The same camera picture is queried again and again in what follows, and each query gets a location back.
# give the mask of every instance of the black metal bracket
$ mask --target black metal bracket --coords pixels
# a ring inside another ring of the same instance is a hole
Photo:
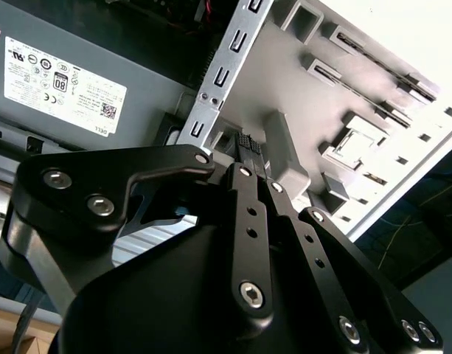
[[[434,326],[394,287],[364,254],[315,207],[299,214],[316,230],[324,250],[333,256],[345,293],[359,318],[365,319],[373,338],[388,353],[441,350]]]
[[[298,215],[247,161],[218,175],[173,145],[21,164],[0,256],[65,316],[61,353],[440,353],[434,327],[321,211]],[[112,266],[118,237],[183,215],[198,225]]]

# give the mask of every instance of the power supply label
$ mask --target power supply label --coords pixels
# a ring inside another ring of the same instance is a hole
[[[6,37],[4,96],[102,136],[116,133],[127,89]]]

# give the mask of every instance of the wooden surface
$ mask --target wooden surface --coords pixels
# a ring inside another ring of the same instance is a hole
[[[0,310],[0,350],[6,349],[11,345],[13,334],[18,323],[19,315]],[[36,337],[39,342],[51,343],[54,335],[58,331],[58,326],[32,320],[27,329],[25,339]]]
[[[19,347],[18,354],[47,354],[50,344],[39,338],[31,338],[23,341]],[[1,350],[0,354],[11,354],[11,347]]]

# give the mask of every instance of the bolt hole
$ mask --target bolt hole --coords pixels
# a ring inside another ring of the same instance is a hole
[[[317,221],[319,221],[320,223],[322,221],[324,221],[324,217],[320,213],[318,213],[318,212],[311,212],[311,214],[313,214],[313,217],[315,217],[317,219]]]
[[[72,185],[72,179],[61,171],[49,171],[44,173],[44,182],[47,186],[56,190],[64,190]]]
[[[248,236],[252,238],[257,238],[258,234],[255,232],[255,230],[251,229],[250,227],[247,229]]]
[[[209,162],[208,158],[197,153],[195,155],[196,161],[200,162],[201,164],[207,164]]]
[[[314,262],[316,262],[316,264],[317,264],[317,266],[318,266],[319,268],[323,268],[323,267],[326,266],[326,265],[324,264],[324,262],[322,262],[319,258],[316,258],[316,259],[314,260]]]
[[[247,208],[247,211],[252,216],[257,216],[257,212],[253,208]]]
[[[247,177],[250,177],[250,176],[252,176],[252,172],[250,172],[247,168],[245,168],[245,167],[240,167],[239,168],[239,171],[243,174],[243,175],[245,175],[245,176],[247,176]]]
[[[258,294],[257,294],[257,292],[256,292],[254,289],[252,289],[252,288],[246,290],[246,294],[247,294],[247,296],[248,296],[251,300],[256,300],[256,299],[258,299]]]
[[[271,186],[274,190],[276,190],[278,193],[282,193],[283,192],[283,188],[282,186],[280,186],[278,183],[276,182],[271,182]]]

